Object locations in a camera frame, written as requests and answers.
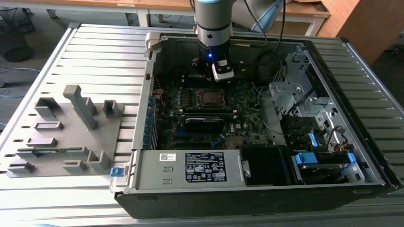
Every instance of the barcode sticker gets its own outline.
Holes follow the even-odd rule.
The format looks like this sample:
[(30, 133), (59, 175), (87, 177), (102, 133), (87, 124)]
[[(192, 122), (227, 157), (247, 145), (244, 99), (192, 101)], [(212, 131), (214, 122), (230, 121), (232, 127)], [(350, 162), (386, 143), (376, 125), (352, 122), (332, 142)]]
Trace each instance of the barcode sticker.
[(118, 6), (135, 7), (135, 4), (118, 4)]
[(160, 154), (160, 161), (175, 161), (176, 154)]

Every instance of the metal grating platform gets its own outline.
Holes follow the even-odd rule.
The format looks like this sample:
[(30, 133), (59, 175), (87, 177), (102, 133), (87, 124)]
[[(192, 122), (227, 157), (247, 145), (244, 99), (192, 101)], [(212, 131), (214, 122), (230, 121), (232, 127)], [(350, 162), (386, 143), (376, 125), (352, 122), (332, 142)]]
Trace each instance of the metal grating platform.
[[(95, 103), (115, 99), (126, 105), (114, 162), (131, 158), (138, 104), (144, 77), (144, 39), (151, 31), (191, 33), (190, 30), (82, 25), (70, 28), (0, 137), (0, 217), (22, 224), (58, 226), (152, 225), (194, 226), (252, 222), (302, 221), (300, 225), (335, 226), (363, 217), (396, 216), (403, 222), (404, 191), (356, 201), (324, 212), (198, 219), (135, 220), (110, 192), (110, 177), (70, 176), (11, 179), (6, 176), (19, 139), (28, 133), (40, 93), (59, 94), (67, 84), (79, 84)], [(311, 40), (335, 74), (363, 123), (402, 179), (404, 179), (404, 112), (348, 43), (331, 38)]]

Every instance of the cable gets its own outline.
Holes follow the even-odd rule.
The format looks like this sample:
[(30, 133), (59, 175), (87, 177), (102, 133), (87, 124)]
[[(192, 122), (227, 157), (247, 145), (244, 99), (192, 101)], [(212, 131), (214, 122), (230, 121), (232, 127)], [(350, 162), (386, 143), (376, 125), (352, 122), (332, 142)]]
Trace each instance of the cable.
[(164, 16), (163, 14), (160, 14), (163, 18), (171, 18), (172, 15), (170, 16)]
[(195, 1), (194, 1), (194, 0), (190, 0), (190, 4), (191, 4), (191, 7), (192, 7), (194, 12), (195, 12)]
[[(274, 56), (278, 56), (278, 51), (279, 51), (280, 44), (282, 44), (282, 41), (283, 41), (283, 36), (284, 36), (284, 29), (286, 29), (286, 0), (284, 0), (284, 12), (283, 12), (283, 26), (282, 26), (282, 29), (280, 29), (280, 35), (279, 35), (279, 40), (278, 40), (276, 49), (275, 49), (274, 52), (271, 52), (271, 51), (264, 51), (263, 53), (260, 53), (260, 55), (259, 55), (259, 56), (256, 57), (256, 59), (255, 59), (255, 63), (247, 65), (244, 68), (247, 68), (248, 66), (267, 65), (267, 64), (271, 63), (271, 61), (272, 61), (272, 59), (274, 59)], [(264, 57), (267, 54), (270, 54), (270, 53), (272, 53), (270, 60), (268, 60), (266, 63), (260, 63), (263, 57)]]
[(24, 96), (6, 96), (6, 95), (0, 95), (0, 97), (4, 97), (4, 98), (22, 98)]
[(264, 32), (263, 27), (260, 26), (260, 23), (259, 23), (258, 19), (256, 19), (255, 16), (254, 16), (254, 13), (252, 13), (252, 11), (251, 11), (251, 8), (250, 8), (250, 5), (248, 5), (248, 3), (247, 3), (247, 0), (244, 0), (244, 4), (246, 4), (247, 10), (248, 10), (248, 12), (250, 12), (250, 14), (251, 14), (251, 16), (252, 16), (252, 18), (254, 18), (254, 20), (255, 20), (255, 23), (256, 23), (256, 25), (259, 26), (259, 29), (260, 29), (260, 31), (262, 31), (262, 33), (263, 33), (264, 40), (266, 40), (263, 44), (260, 44), (260, 45), (252, 45), (251, 47), (264, 47), (264, 46), (267, 46), (267, 44), (268, 44), (267, 34), (266, 34), (266, 32)]
[(12, 71), (12, 70), (31, 70), (31, 71), (35, 71), (38, 73), (40, 73), (40, 70), (36, 70), (36, 69), (32, 69), (32, 68), (15, 68), (15, 69), (10, 69), (10, 68), (6, 68), (7, 70), (2, 71), (0, 74), (8, 72), (8, 71)]
[(336, 126), (334, 127), (334, 129), (331, 129), (330, 136), (328, 136), (328, 139), (327, 139), (327, 142), (326, 142), (326, 146), (324, 146), (324, 150), (326, 150), (326, 151), (328, 150), (328, 145), (330, 145), (331, 139), (332, 139), (332, 137), (334, 137), (334, 132), (335, 132), (339, 128), (343, 128), (342, 125), (336, 125)]
[(258, 87), (255, 86), (254, 82), (252, 82), (252, 86), (254, 86), (254, 89), (255, 89), (258, 92), (260, 92), (260, 91), (258, 90)]
[(284, 135), (283, 133), (275, 131), (275, 130), (267, 125), (267, 123), (266, 123), (264, 121), (263, 121), (263, 124), (266, 125), (266, 127), (267, 127), (272, 132), (275, 132), (276, 134)]
[[(271, 59), (270, 59), (270, 61), (267, 62), (267, 63), (260, 63), (262, 62), (262, 60), (263, 60), (263, 58), (264, 58), (264, 56), (267, 56), (267, 55), (270, 55), (271, 54), (271, 58), (274, 57), (274, 52), (272, 51), (263, 51), (260, 54), (259, 54), (259, 56), (255, 58), (255, 62), (256, 63), (254, 63), (252, 65), (255, 65), (255, 70), (254, 70), (254, 75), (256, 75), (256, 77), (258, 77), (258, 79), (260, 78), (260, 66), (262, 65), (267, 65), (270, 62), (271, 62)], [(278, 59), (278, 61), (279, 61), (279, 65), (280, 65), (280, 67), (283, 67), (283, 61), (280, 60), (280, 58), (279, 58), (279, 56), (278, 56), (278, 54), (276, 54), (276, 59)]]
[(263, 88), (260, 89), (260, 91), (259, 91), (258, 104), (260, 104), (260, 95), (262, 95), (262, 91), (263, 91), (264, 88), (266, 88), (266, 87), (263, 87)]
[(314, 93), (315, 88), (312, 87), (311, 90), (308, 91), (308, 93), (304, 94), (304, 96), (302, 97), (302, 99), (292, 105), (291, 109), (288, 110), (288, 112), (286, 113), (287, 115), (291, 114), (292, 110), (302, 105), (302, 103), (307, 100), (307, 98), (310, 97), (310, 95)]
[(179, 21), (180, 21), (182, 19), (183, 19), (183, 16), (179, 17), (179, 20), (178, 20), (176, 24), (179, 23)]
[(336, 149), (336, 151), (343, 151), (344, 146), (347, 146), (348, 144), (348, 138), (346, 137), (346, 135), (342, 133), (342, 137), (344, 138), (344, 142), (342, 143), (342, 145), (339, 146), (339, 148)]

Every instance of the black cable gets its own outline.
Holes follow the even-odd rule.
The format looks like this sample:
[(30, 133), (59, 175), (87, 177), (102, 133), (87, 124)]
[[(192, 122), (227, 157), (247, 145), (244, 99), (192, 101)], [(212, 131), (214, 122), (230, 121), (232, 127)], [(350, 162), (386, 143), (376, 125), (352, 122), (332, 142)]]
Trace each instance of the black cable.
[[(255, 58), (255, 62), (260, 63), (264, 56), (272, 56), (274, 55), (274, 52), (272, 51), (263, 51), (259, 56)], [(283, 66), (283, 61), (280, 60), (278, 54), (275, 55), (276, 56), (276, 59), (279, 61), (279, 67)], [(260, 64), (256, 64), (256, 67), (254, 69), (254, 75), (255, 75), (255, 80), (259, 81), (260, 79)]]
[(195, 12), (195, 1), (194, 1), (194, 0), (190, 0), (190, 4), (191, 4), (191, 7), (192, 7), (194, 12)]
[(287, 115), (291, 114), (292, 110), (300, 106), (303, 104), (303, 102), (307, 100), (307, 98), (310, 97), (310, 95), (314, 93), (315, 88), (311, 88), (311, 90), (304, 94), (304, 96), (302, 97), (302, 99), (292, 105), (291, 109), (287, 112)]
[(274, 56), (276, 56), (279, 48), (280, 48), (280, 44), (282, 44), (283, 36), (284, 36), (284, 29), (286, 29), (286, 0), (284, 0), (284, 12), (283, 12), (283, 26), (282, 26), (282, 29), (280, 29), (280, 35), (279, 35), (279, 40), (278, 40), (276, 49), (274, 51), (274, 55), (271, 56), (270, 60), (266, 63), (260, 63), (262, 62), (262, 58), (266, 56), (266, 55), (262, 55), (262, 58), (259, 58), (259, 61), (258, 61), (258, 58), (256, 58), (255, 63), (251, 64), (251, 65), (248, 65), (248, 66), (252, 66), (252, 65), (255, 65), (255, 66), (267, 65), (267, 64), (271, 63), (271, 61), (274, 59)]
[(327, 142), (326, 142), (326, 146), (324, 146), (324, 150), (326, 150), (326, 151), (328, 150), (328, 145), (330, 145), (331, 139), (332, 139), (332, 137), (334, 137), (334, 132), (335, 132), (339, 128), (343, 128), (342, 125), (336, 125), (336, 126), (334, 127), (334, 129), (331, 129), (331, 132), (330, 132), (330, 135), (328, 135), (328, 139), (327, 139)]
[(250, 6), (248, 6), (247, 0), (244, 0), (244, 4), (246, 4), (247, 10), (248, 10), (248, 12), (250, 12), (250, 14), (251, 14), (251, 16), (252, 16), (252, 18), (254, 18), (254, 20), (255, 20), (256, 25), (258, 25), (259, 28), (260, 28), (260, 31), (262, 31), (263, 36), (264, 36), (264, 39), (266, 39), (266, 41), (264, 41), (263, 44), (260, 44), (260, 45), (251, 45), (251, 47), (264, 47), (264, 46), (267, 46), (267, 44), (268, 44), (267, 34), (266, 34), (266, 32), (264, 32), (263, 27), (260, 26), (260, 23), (259, 23), (258, 19), (256, 19), (255, 16), (254, 16), (254, 13), (252, 13), (251, 8), (250, 8)]

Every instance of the blue tab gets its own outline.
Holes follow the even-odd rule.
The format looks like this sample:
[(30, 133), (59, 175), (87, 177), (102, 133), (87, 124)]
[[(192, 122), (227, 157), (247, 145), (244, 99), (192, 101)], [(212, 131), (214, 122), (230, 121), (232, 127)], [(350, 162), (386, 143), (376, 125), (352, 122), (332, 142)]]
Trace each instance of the blue tab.
[(314, 147), (318, 147), (319, 144), (318, 144), (316, 137), (315, 137), (314, 133), (310, 133), (310, 139), (311, 139), (311, 143), (314, 144)]
[(302, 157), (300, 157), (299, 154), (295, 155), (295, 159), (296, 159), (296, 163), (298, 163), (298, 164), (302, 164), (302, 163), (303, 163), (303, 160), (302, 160)]
[(348, 158), (351, 163), (356, 162), (356, 157), (354, 153), (348, 153)]
[(110, 175), (111, 176), (126, 176), (126, 168), (112, 167)]
[(300, 152), (295, 155), (298, 164), (318, 164), (318, 158), (314, 152)]

